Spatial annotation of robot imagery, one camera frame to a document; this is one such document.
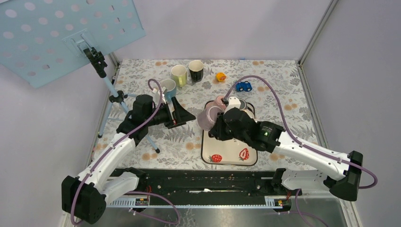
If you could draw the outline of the purple mug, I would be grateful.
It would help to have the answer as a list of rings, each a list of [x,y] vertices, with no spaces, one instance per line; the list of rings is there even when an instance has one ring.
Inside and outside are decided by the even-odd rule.
[[[199,127],[204,131],[211,130],[216,124],[217,115],[223,112],[219,106],[206,107],[197,117]]]

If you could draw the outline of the blue dotted mug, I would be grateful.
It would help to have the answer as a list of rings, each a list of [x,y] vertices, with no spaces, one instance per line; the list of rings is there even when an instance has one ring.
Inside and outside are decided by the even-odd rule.
[[[170,103],[172,98],[176,97],[176,82],[173,79],[164,79],[161,81],[160,86],[162,87],[166,102]]]

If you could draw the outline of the green octagonal mug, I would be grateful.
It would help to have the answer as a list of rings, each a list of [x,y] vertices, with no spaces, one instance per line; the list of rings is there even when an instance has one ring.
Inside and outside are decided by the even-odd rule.
[[[187,84],[187,68],[183,65],[175,65],[171,68],[172,79],[178,87],[184,87]]]

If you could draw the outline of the black mug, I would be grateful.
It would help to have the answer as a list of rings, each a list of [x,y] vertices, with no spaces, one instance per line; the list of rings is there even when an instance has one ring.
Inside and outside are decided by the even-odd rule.
[[[200,82],[203,79],[204,64],[200,60],[193,60],[188,65],[192,82]]]

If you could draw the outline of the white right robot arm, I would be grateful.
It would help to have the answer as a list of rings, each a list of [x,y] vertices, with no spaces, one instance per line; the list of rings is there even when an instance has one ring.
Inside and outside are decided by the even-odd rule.
[[[282,154],[312,166],[316,172],[298,173],[277,170],[278,178],[273,179],[274,193],[283,195],[288,190],[327,190],[332,195],[356,201],[360,189],[363,154],[336,152],[308,141],[298,139],[282,126],[269,121],[257,121],[238,108],[225,113],[213,113],[214,125],[209,134],[217,140],[239,140],[257,151]]]

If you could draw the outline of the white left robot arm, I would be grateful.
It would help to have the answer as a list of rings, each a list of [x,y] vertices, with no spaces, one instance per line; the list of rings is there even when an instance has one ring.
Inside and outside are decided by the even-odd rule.
[[[111,181],[108,178],[121,160],[147,136],[149,127],[162,124],[171,129],[196,119],[175,97],[171,103],[173,110],[162,100],[156,105],[150,95],[136,96],[132,110],[128,111],[100,156],[76,177],[67,176],[62,181],[61,208],[70,214],[72,224],[78,224],[74,218],[94,224],[114,200],[130,191],[142,194],[146,190],[146,180],[137,173],[126,172]]]

